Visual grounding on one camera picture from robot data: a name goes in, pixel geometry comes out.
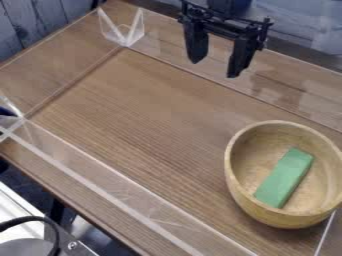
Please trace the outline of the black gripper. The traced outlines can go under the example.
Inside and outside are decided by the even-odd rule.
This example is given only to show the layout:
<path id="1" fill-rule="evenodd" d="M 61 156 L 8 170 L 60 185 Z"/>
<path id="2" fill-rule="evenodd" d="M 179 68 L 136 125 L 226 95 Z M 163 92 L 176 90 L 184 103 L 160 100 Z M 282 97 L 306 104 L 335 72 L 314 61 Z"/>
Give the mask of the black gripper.
<path id="1" fill-rule="evenodd" d="M 196 64 L 208 53 L 208 34 L 234 41 L 228 59 L 227 77 L 236 78 L 248 68 L 256 50 L 261 50 L 274 22 L 270 17 L 246 16 L 252 0 L 180 0 L 178 22 L 184 28 L 186 50 Z"/>

